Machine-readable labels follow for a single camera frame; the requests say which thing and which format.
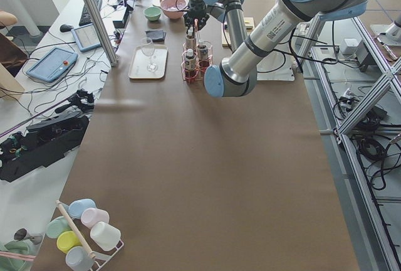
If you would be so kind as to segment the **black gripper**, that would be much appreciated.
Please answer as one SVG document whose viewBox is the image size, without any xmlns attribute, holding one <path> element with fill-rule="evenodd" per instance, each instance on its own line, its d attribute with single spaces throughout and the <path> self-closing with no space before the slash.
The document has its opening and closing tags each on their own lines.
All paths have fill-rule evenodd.
<svg viewBox="0 0 401 271">
<path fill-rule="evenodd" d="M 198 19 L 198 30 L 201 30 L 207 23 L 209 15 L 206 14 L 205 3 L 189 3 L 189 10 L 184 14 L 186 33 L 194 28 L 194 20 Z"/>
</svg>

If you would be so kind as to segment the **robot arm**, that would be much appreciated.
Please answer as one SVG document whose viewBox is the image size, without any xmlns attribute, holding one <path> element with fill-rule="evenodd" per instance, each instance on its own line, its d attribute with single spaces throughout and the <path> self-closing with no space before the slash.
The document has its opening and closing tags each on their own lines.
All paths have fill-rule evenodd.
<svg viewBox="0 0 401 271">
<path fill-rule="evenodd" d="M 200 31 L 210 16 L 229 30 L 231 51 L 236 51 L 247 38 L 242 4 L 244 0 L 189 0 L 188 10 L 184 14 L 184 23 L 188 30 Z"/>
<path fill-rule="evenodd" d="M 315 16 L 336 21 L 363 14 L 367 0 L 276 0 L 253 32 L 220 65 L 207 68 L 204 86 L 213 97 L 247 95 L 257 80 L 257 65 L 300 22 Z"/>
</svg>

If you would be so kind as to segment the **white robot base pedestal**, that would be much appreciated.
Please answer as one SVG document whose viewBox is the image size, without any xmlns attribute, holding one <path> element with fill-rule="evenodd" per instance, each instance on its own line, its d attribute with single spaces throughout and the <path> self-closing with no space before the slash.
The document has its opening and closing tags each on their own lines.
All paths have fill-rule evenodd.
<svg viewBox="0 0 401 271">
<path fill-rule="evenodd" d="M 292 69 L 292 57 L 287 45 L 278 45 L 275 51 L 263 58 L 257 65 L 258 81 L 284 81 L 292 82 L 295 80 Z"/>
</svg>

